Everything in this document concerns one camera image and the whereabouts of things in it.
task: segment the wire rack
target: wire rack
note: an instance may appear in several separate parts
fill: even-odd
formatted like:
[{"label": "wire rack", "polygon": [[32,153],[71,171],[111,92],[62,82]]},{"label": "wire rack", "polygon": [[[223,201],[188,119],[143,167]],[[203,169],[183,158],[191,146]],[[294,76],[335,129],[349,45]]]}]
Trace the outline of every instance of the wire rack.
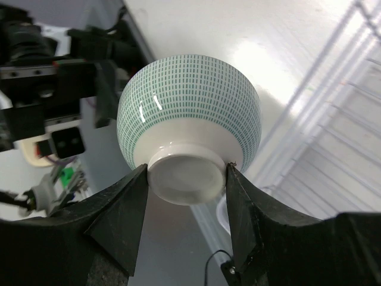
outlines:
[{"label": "wire rack", "polygon": [[[263,139],[259,156],[296,110],[254,185],[319,219],[381,211],[380,25],[381,1],[352,3]],[[225,198],[217,217],[229,232]]]}]

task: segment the white dish rack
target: white dish rack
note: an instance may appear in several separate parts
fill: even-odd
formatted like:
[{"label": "white dish rack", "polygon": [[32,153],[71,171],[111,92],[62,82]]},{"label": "white dish rack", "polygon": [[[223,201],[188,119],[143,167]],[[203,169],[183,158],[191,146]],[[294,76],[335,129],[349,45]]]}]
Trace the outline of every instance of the white dish rack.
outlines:
[{"label": "white dish rack", "polygon": [[[381,212],[380,25],[381,1],[372,9],[354,1],[263,138],[258,155],[296,110],[254,185],[319,219]],[[225,196],[216,214],[230,233]]]}]

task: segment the green checkered pattern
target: green checkered pattern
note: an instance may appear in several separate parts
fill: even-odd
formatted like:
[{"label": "green checkered pattern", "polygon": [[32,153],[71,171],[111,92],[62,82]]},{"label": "green checkered pattern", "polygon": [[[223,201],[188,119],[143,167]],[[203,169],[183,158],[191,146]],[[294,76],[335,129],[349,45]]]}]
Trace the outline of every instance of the green checkered pattern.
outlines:
[{"label": "green checkered pattern", "polygon": [[134,169],[133,151],[146,130],[165,120],[204,119],[238,140],[244,172],[260,143],[260,113],[257,92],[234,67],[203,55],[177,55],[144,67],[127,84],[118,108],[118,141]]}]

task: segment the ceramic bowl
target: ceramic bowl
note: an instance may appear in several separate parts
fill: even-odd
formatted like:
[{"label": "ceramic bowl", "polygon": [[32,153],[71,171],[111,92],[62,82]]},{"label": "ceramic bowl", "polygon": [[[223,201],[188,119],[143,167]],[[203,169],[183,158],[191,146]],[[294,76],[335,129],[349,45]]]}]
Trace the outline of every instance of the ceramic bowl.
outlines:
[{"label": "ceramic bowl", "polygon": [[174,204],[206,202],[224,190],[226,164],[244,172],[261,138],[260,100],[234,67],[203,55],[177,55],[140,70],[120,98],[117,135],[134,169]]}]

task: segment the bowl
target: bowl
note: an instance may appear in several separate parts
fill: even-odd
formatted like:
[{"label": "bowl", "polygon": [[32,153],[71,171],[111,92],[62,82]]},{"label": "bowl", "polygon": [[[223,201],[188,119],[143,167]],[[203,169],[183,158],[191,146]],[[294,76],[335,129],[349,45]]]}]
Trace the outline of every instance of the bowl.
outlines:
[{"label": "bowl", "polygon": [[131,169],[148,164],[148,184],[174,204],[204,203],[241,172],[261,139],[260,100],[237,69],[204,55],[176,55],[144,67],[126,85],[117,135]]}]

